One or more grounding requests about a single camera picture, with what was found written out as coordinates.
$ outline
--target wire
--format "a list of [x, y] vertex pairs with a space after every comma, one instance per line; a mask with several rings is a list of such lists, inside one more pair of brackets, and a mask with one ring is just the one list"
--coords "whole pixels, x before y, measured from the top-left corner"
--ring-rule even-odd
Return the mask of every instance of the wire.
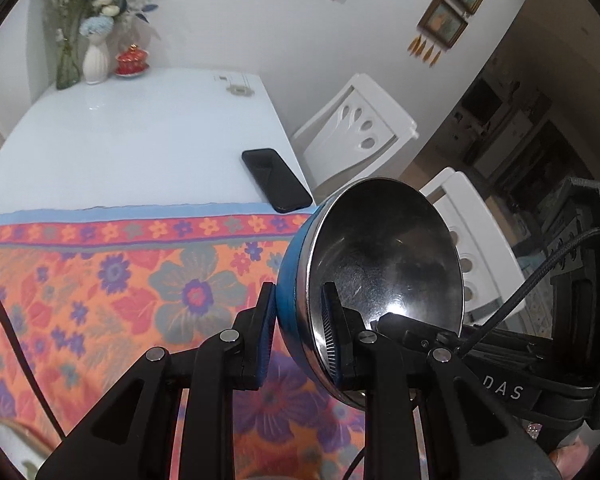
[[358, 452], [356, 457], [353, 459], [353, 462], [351, 462], [351, 464], [349, 465], [349, 468], [345, 471], [344, 475], [342, 476], [342, 480], [349, 480], [350, 476], [356, 470], [356, 468], [358, 467], [358, 464], [360, 463], [360, 461], [362, 460], [364, 455], [365, 455], [365, 448], [363, 447]]
[[564, 245], [558, 247], [542, 264], [529, 276], [525, 283], [505, 301], [502, 306], [493, 313], [493, 315], [484, 322], [484, 325], [478, 328], [469, 338], [463, 342], [457, 349], [459, 357], [464, 357], [476, 346], [491, 330], [498, 326], [512, 311], [518, 306], [520, 301], [560, 262], [568, 253], [576, 247], [583, 244], [590, 238], [600, 236], [600, 228], [589, 229], [580, 233], [569, 240]]
[[24, 376], [27, 378], [27, 381], [29, 382], [29, 386], [31, 386], [33, 393], [35, 394], [36, 398], [38, 399], [38, 402], [42, 406], [42, 409], [46, 413], [46, 416], [48, 416], [49, 421], [51, 421], [51, 425], [56, 430], [56, 433], [60, 436], [61, 440], [64, 440], [65, 434], [64, 434], [64, 431], [62, 430], [62, 426], [60, 426], [60, 423], [56, 419], [54, 412], [51, 410], [51, 406], [49, 406], [49, 403], [46, 402], [45, 396], [42, 393], [42, 390], [40, 389], [40, 386], [39, 386], [38, 382], [36, 381], [36, 378], [34, 377], [33, 372], [31, 371], [31, 368], [29, 367], [29, 363], [27, 363], [27, 358], [24, 356], [24, 352], [22, 351], [22, 347], [20, 346], [20, 342], [18, 341], [18, 336], [16, 335], [15, 330], [13, 329], [13, 326], [11, 325], [11, 321], [9, 321], [9, 316], [7, 314], [7, 311], [2, 306], [1, 300], [0, 300], [0, 324], [2, 325], [2, 328], [5, 332], [5, 334], [7, 335], [7, 339], [9, 340], [9, 343], [11, 345], [11, 348], [13, 349], [14, 354], [16, 354], [16, 359], [18, 360], [18, 364], [20, 365], [20, 368], [22, 369]]

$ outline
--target bolt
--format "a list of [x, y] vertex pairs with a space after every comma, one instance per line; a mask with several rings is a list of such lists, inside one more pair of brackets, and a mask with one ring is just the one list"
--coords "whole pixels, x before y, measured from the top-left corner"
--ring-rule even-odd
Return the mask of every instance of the bolt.
[[237, 330], [234, 330], [233, 328], [230, 328], [228, 330], [223, 330], [220, 333], [220, 339], [222, 341], [224, 341], [225, 343], [233, 343], [234, 341], [238, 341], [239, 337], [240, 337], [240, 332], [238, 332]]
[[144, 354], [144, 356], [149, 361], [159, 361], [160, 359], [162, 359], [164, 357], [164, 348], [161, 348], [159, 346], [154, 346], [153, 348], [149, 348], [146, 351], [146, 354]]
[[358, 334], [358, 339], [361, 343], [371, 344], [378, 340], [378, 335], [371, 330], [363, 330]]
[[446, 348], [436, 348], [433, 352], [431, 352], [433, 358], [439, 363], [448, 363], [451, 361], [451, 352]]

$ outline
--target orange floral fabric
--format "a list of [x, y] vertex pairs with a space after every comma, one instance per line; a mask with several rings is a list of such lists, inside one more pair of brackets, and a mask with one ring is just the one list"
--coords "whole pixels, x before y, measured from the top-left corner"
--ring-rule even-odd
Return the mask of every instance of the orange floral fabric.
[[[148, 348], [196, 347], [254, 306], [261, 284], [275, 282], [289, 240], [306, 218], [0, 226], [0, 298], [65, 432]], [[58, 444], [0, 327], [3, 417]], [[184, 406], [176, 456], [183, 418]], [[234, 394], [234, 428], [238, 478], [336, 479], [364, 440], [363, 414], [309, 381], [278, 332], [263, 388]], [[177, 466], [174, 460], [172, 478]]]

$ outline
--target white chair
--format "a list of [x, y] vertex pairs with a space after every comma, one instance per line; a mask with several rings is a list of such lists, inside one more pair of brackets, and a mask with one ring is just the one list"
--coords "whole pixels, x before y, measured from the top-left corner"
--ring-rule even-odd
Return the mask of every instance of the white chair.
[[[442, 170], [420, 192], [445, 221], [464, 279], [464, 322], [484, 323], [525, 281], [509, 243], [469, 179]], [[522, 301], [511, 314], [525, 307]]]
[[291, 137], [291, 144], [320, 203], [352, 180], [379, 174], [417, 138], [410, 115], [368, 75], [356, 74]]

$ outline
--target black phone case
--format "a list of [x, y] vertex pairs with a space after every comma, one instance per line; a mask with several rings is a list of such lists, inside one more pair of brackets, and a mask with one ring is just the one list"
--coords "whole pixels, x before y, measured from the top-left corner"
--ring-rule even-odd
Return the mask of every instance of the black phone case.
[[242, 152], [242, 160], [277, 212], [289, 213], [314, 202], [276, 150], [247, 150]]

